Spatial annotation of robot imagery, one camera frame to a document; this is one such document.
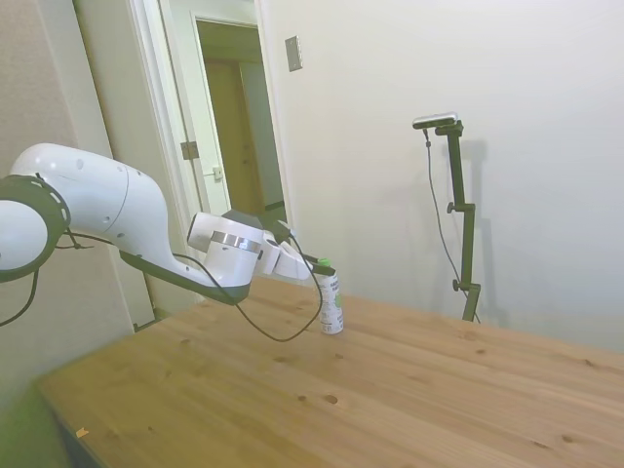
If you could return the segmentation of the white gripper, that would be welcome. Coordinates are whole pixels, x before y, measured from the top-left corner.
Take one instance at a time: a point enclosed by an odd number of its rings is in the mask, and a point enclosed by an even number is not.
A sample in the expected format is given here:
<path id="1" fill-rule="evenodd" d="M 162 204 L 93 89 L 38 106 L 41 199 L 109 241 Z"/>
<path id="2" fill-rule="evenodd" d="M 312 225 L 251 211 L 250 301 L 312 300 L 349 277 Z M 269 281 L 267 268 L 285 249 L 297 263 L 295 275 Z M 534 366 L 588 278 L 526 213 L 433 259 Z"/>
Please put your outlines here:
<path id="1" fill-rule="evenodd" d="M 299 253 L 288 241 L 278 243 L 274 234 L 265 230 L 262 241 L 262 273 L 280 276 L 297 281 L 311 277 L 309 264 L 314 263 L 313 272 L 336 272 L 328 264 L 327 258 Z"/>

